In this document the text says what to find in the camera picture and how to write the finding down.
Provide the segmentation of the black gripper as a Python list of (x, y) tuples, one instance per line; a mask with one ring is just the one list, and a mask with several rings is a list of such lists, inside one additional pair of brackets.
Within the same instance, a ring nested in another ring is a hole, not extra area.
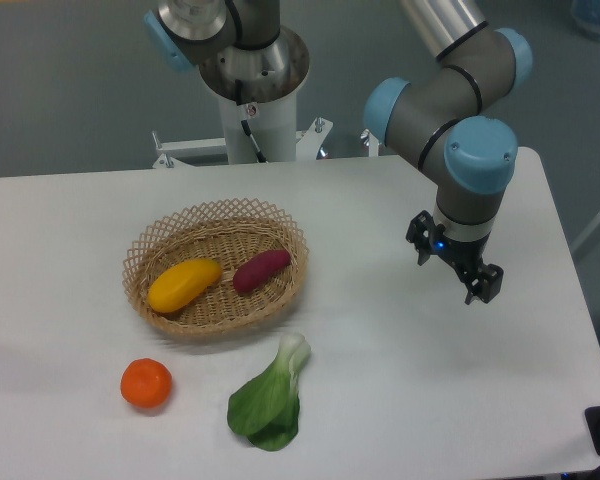
[(479, 300), (490, 303), (501, 291), (504, 270), (495, 264), (483, 262), (483, 252), (489, 234), (469, 242), (453, 240), (444, 236), (445, 227), (437, 224), (433, 216), (423, 210), (409, 223), (406, 241), (417, 252), (417, 264), (424, 265), (431, 256), (440, 257), (465, 284), (465, 304)]

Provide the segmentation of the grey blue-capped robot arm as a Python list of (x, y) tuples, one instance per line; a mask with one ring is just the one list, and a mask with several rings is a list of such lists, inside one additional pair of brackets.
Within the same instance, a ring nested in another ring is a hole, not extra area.
[[(504, 273), (482, 256), (514, 174), (518, 141), (483, 112), (527, 79), (531, 48), (514, 30), (491, 28), (472, 1), (406, 1), (402, 7), (438, 73), (422, 85), (384, 80), (366, 101), (363, 123), (436, 185), (434, 209), (416, 215), (406, 233), (419, 261), (440, 258), (469, 300), (489, 302)], [(162, 1), (144, 24), (168, 64), (198, 69), (225, 108), (231, 162), (295, 157), (295, 116), (271, 109), (295, 96), (310, 59), (304, 41), (281, 23), (278, 2)]]

